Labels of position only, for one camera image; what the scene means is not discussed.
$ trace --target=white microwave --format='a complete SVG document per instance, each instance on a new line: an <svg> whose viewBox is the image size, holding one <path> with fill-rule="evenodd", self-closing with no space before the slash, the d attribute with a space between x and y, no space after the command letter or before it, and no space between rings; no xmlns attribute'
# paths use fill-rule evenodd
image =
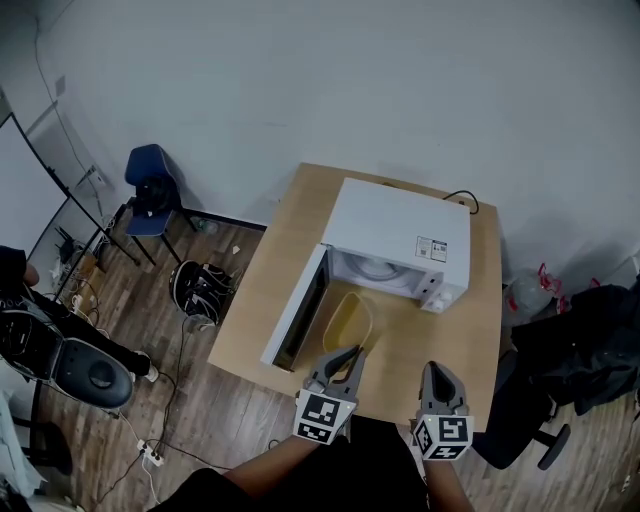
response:
<svg viewBox="0 0 640 512"><path fill-rule="evenodd" d="M415 299L444 312L469 286L467 206L345 178L260 360L291 371L331 280Z"/></svg>

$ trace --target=microwave door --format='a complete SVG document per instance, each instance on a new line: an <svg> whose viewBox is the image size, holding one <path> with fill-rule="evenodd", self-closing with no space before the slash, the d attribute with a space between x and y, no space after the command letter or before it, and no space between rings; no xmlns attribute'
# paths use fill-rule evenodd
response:
<svg viewBox="0 0 640 512"><path fill-rule="evenodd" d="M318 244L287 302L260 361L292 371L322 297L329 285L329 254Z"/></svg>

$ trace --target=power strip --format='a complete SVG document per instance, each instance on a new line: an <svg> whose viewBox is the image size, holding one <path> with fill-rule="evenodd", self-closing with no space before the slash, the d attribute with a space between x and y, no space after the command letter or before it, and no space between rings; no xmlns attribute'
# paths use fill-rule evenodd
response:
<svg viewBox="0 0 640 512"><path fill-rule="evenodd" d="M144 457L149 459L158 467L164 464L164 457L159 453L156 453L153 448L151 448L151 446L142 439L138 441L138 452L144 453Z"/></svg>

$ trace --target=person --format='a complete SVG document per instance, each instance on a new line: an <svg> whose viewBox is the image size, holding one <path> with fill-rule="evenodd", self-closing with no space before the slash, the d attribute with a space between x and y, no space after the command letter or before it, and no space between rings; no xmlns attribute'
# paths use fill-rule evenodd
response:
<svg viewBox="0 0 640 512"><path fill-rule="evenodd" d="M32 290L30 287L38 284L39 280L38 271L27 261L24 251L0 245L0 299L19 296L32 300L65 338L75 337L90 343L120 361L134 375L151 382L158 378L158 370L144 352L133 352L111 341L62 304Z"/></svg>
<svg viewBox="0 0 640 512"><path fill-rule="evenodd" d="M425 483L393 423L350 421L350 441L338 436L325 446L291 436L224 475L195 471L152 510L473 511L450 462L424 461Z"/></svg>

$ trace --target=whiteboard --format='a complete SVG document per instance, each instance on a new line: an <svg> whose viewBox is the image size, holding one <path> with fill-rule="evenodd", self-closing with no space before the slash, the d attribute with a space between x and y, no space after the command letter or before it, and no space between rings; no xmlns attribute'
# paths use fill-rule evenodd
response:
<svg viewBox="0 0 640 512"><path fill-rule="evenodd" d="M65 200L9 116L0 126L0 245L29 255Z"/></svg>

